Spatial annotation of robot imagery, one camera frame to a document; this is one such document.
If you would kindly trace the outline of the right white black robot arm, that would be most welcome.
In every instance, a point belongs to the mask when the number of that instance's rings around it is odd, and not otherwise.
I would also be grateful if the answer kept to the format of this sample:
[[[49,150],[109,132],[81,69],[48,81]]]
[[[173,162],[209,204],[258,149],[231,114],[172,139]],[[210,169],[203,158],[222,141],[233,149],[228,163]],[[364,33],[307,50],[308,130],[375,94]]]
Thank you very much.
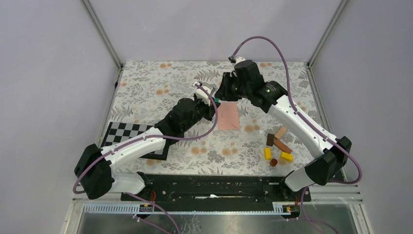
[[[282,180],[279,188],[281,198],[291,201],[306,186],[328,183],[347,163],[352,146],[349,138],[337,138],[318,125],[289,99],[289,92],[284,87],[276,81],[264,81],[252,60],[239,56],[228,59],[233,64],[233,70],[223,74],[215,97],[221,101],[249,100],[297,136],[314,158]]]

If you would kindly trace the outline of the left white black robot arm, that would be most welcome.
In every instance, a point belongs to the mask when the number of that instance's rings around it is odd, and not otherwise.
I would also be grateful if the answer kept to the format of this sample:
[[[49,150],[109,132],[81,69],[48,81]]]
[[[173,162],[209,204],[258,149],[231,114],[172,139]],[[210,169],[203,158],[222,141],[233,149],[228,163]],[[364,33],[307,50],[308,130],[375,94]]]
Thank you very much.
[[[74,194],[85,194],[88,199],[97,199],[107,193],[132,193],[139,200],[149,198],[151,188],[142,176],[121,172],[119,168],[186,140],[185,132],[203,118],[218,121],[219,104],[213,97],[214,87],[201,82],[194,83],[194,86],[197,89],[193,98],[180,99],[161,121],[146,131],[110,146],[87,146],[74,169],[77,177]]]

